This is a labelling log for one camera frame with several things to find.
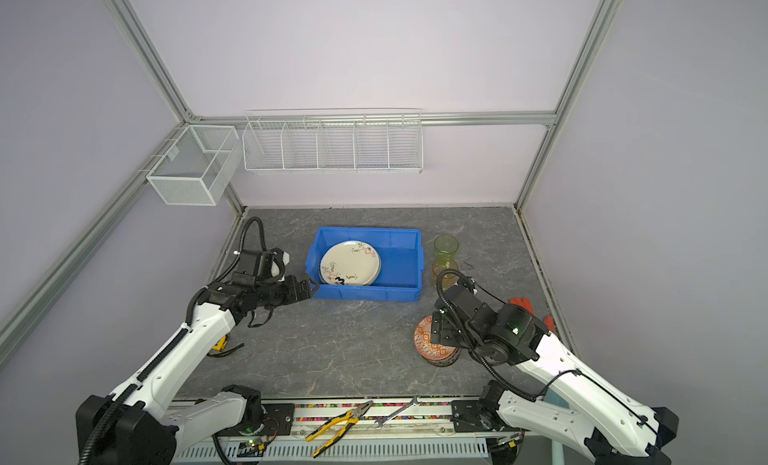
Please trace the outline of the orange patterned bowl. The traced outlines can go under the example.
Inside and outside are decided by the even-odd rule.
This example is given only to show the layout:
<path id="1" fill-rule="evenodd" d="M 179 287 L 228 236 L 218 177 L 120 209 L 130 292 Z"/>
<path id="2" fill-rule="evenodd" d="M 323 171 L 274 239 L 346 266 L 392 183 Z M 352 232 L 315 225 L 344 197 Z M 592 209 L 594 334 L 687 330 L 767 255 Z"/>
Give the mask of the orange patterned bowl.
<path id="1" fill-rule="evenodd" d="M 461 350 L 456 347 L 439 345 L 432 342 L 436 336 L 432 332 L 432 317 L 423 318 L 415 328 L 413 342 L 418 354 L 430 365 L 448 367 L 460 357 Z"/>

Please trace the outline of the cream floral plate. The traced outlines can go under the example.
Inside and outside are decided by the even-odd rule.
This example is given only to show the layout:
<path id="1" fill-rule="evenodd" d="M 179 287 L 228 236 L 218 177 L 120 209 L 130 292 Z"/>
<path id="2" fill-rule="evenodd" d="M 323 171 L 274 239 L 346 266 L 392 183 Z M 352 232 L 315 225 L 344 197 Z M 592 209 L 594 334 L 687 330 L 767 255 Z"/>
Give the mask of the cream floral plate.
<path id="1" fill-rule="evenodd" d="M 362 241 L 345 241 L 332 246 L 318 267 L 325 284 L 368 286 L 379 276 L 382 260 L 379 252 Z"/>

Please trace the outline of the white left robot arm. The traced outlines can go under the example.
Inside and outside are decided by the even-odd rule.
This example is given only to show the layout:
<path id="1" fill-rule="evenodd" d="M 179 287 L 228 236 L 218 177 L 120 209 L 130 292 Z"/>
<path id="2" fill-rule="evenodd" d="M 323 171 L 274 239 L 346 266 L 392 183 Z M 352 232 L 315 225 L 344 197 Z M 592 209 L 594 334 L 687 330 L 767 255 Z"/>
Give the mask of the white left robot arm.
<path id="1" fill-rule="evenodd" d="M 82 464 L 168 464 L 184 450 L 227 429 L 259 431 L 266 419 L 259 391 L 229 385 L 182 412 L 168 408 L 213 347 L 244 318 L 313 297 L 318 283 L 289 275 L 288 253 L 240 244 L 232 263 L 198 290 L 185 319 L 165 344 L 108 395 L 86 399 L 76 412 Z"/>

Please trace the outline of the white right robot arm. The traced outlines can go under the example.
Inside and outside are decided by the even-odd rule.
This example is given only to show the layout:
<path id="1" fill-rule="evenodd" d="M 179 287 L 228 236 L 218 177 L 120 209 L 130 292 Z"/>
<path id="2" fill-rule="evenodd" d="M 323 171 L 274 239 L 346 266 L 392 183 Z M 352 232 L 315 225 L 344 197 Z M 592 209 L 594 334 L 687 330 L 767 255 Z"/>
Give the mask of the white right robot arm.
<path id="1" fill-rule="evenodd" d="M 470 422 L 483 431 L 531 431 L 594 464 L 668 464 L 678 416 L 620 391 L 583 363 L 545 322 L 514 303 L 494 310 L 475 280 L 438 275 L 430 341 L 468 352 L 491 375 Z"/>

